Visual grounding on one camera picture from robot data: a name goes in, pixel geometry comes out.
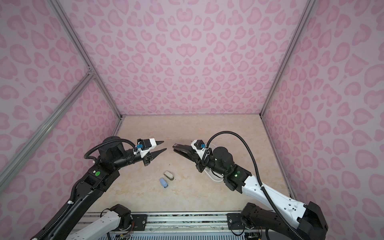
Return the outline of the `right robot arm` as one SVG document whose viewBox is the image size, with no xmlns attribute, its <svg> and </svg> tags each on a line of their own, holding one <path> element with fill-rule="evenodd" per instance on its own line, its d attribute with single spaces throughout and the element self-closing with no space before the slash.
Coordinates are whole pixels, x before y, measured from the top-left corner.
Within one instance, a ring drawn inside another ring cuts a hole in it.
<svg viewBox="0 0 384 240">
<path fill-rule="evenodd" d="M 224 147 L 206 149 L 201 141 L 191 145 L 174 144 L 175 153 L 194 162 L 199 172 L 211 170 L 221 175 L 231 191 L 247 195 L 267 208 L 248 203 L 241 212 L 247 229 L 272 230 L 292 240 L 324 240 L 328 224 L 321 208 L 294 200 L 262 183 L 251 172 L 235 164 L 233 155 Z"/>
</svg>

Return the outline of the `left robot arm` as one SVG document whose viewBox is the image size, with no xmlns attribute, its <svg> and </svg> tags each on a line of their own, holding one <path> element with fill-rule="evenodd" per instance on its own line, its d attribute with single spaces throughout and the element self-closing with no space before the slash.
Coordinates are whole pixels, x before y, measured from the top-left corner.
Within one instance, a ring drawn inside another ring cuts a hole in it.
<svg viewBox="0 0 384 240">
<path fill-rule="evenodd" d="M 64 240 L 88 209 L 120 176 L 119 170 L 143 162 L 148 166 L 164 150 L 156 151 L 163 141 L 138 139 L 135 144 L 117 136 L 106 138 L 84 155 L 94 161 L 87 172 L 77 180 L 67 202 L 53 218 L 32 238 L 34 240 Z"/>
</svg>

